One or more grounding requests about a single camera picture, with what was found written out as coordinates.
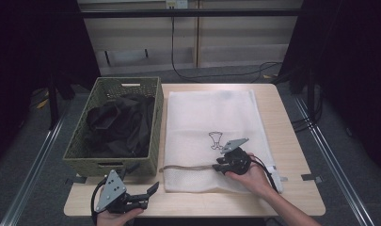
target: table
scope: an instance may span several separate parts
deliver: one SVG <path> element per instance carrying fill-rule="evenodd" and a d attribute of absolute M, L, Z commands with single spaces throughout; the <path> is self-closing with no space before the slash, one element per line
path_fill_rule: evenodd
<path fill-rule="evenodd" d="M 284 192 L 281 195 L 310 216 L 321 216 L 325 213 L 325 206 L 316 184 L 314 181 L 303 181 L 301 177 L 302 174 L 310 174 L 310 169 L 274 85 L 163 84 L 162 87 L 165 100 L 158 169 L 164 162 L 167 98 L 171 91 L 253 89 L 277 169 L 280 176 L 288 178 L 287 182 L 283 182 Z M 89 177 L 84 184 L 74 183 L 64 207 L 64 213 L 70 217 L 90 216 L 90 198 L 95 186 L 101 180 L 101 177 Z M 157 181 L 160 182 L 160 187 L 151 196 L 149 208 L 139 216 L 140 218 L 240 218 L 278 215 L 265 201 L 253 194 L 166 193 L 161 172 L 157 172 L 155 177 L 125 177 L 128 193 L 133 195 L 145 193 Z"/>

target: black cloth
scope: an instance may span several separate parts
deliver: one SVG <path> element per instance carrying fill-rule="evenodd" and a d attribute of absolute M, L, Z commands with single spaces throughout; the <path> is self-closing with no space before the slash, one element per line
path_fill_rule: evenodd
<path fill-rule="evenodd" d="M 87 113 L 90 157 L 147 157 L 155 99 L 125 94 Z"/>

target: electrical outlet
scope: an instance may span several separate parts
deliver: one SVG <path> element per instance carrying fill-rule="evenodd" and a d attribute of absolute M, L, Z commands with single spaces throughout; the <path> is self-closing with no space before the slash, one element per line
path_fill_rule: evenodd
<path fill-rule="evenodd" d="M 188 8 L 188 1 L 187 0 L 176 0 L 176 8 Z"/>
<path fill-rule="evenodd" d="M 167 3 L 167 9 L 176 8 L 176 0 L 166 0 L 166 3 Z"/>

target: gray carpet floor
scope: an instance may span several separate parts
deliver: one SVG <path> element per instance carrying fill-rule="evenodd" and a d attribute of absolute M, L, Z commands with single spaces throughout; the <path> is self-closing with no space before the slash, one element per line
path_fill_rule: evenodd
<path fill-rule="evenodd" d="M 258 69 L 259 67 L 252 66 L 224 67 L 180 70 L 180 73 L 184 76 L 194 76 L 195 74 L 220 75 L 248 73 Z M 272 67 L 261 75 L 277 73 L 277 70 L 278 68 Z M 250 83 L 260 75 L 253 73 L 248 75 L 209 76 L 195 78 L 193 81 L 184 80 L 173 71 L 134 73 L 125 74 L 125 76 L 160 76 L 163 83 Z M 270 81 L 270 78 L 261 76 L 255 83 L 269 83 Z M 73 87 L 77 93 L 73 100 L 65 101 L 59 98 L 59 109 L 61 112 L 66 109 L 67 115 L 56 141 L 46 156 L 39 179 L 25 203 L 17 225 L 92 225 L 90 218 L 69 218 L 63 213 L 65 201 L 71 190 L 71 185 L 67 183 L 67 179 L 73 179 L 75 172 L 62 162 L 62 157 L 88 97 L 86 90 L 77 86 Z M 301 114 L 294 101 L 294 95 L 289 92 L 288 83 L 279 84 L 277 87 L 290 120 L 301 119 Z M 303 92 L 297 96 L 305 99 L 305 94 Z M 36 103 L 40 98 L 41 96 L 35 96 L 33 103 Z M 46 105 L 41 109 L 31 106 L 30 114 L 22 129 L 0 160 L 0 222 L 42 147 L 43 141 L 49 133 L 49 125 L 49 106 Z M 318 126 L 325 135 L 350 183 L 354 186 L 356 193 L 366 205 L 373 222 L 375 225 L 381 225 L 381 170 L 369 159 L 361 143 L 356 138 L 348 135 L 346 132 L 347 125 L 344 124 L 343 119 L 326 99 L 323 101 L 323 114 Z M 324 181 L 317 186 L 325 203 L 326 212 L 323 216 L 316 217 L 316 219 L 323 225 L 359 225 L 348 204 L 348 200 L 343 195 L 310 131 L 304 130 L 296 133 L 296 135 L 311 172 L 324 178 Z M 135 220 L 135 225 L 144 225 L 144 223 L 144 220 Z M 267 225 L 278 224 L 274 220 L 268 220 Z"/>

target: hand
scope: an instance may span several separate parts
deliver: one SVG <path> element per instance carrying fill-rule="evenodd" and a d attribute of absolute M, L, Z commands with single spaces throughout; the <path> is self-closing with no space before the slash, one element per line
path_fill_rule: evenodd
<path fill-rule="evenodd" d="M 238 175 L 234 172 L 227 171 L 225 176 L 240 182 L 250 192 L 260 197 L 265 197 L 268 192 L 273 190 L 267 181 L 266 174 L 263 169 L 256 163 L 251 163 L 249 170 L 243 175 Z"/>
<path fill-rule="evenodd" d="M 111 214 L 108 210 L 105 210 L 97 215 L 98 226 L 123 226 L 128 220 L 143 213 L 143 209 L 133 209 L 125 214 Z"/>

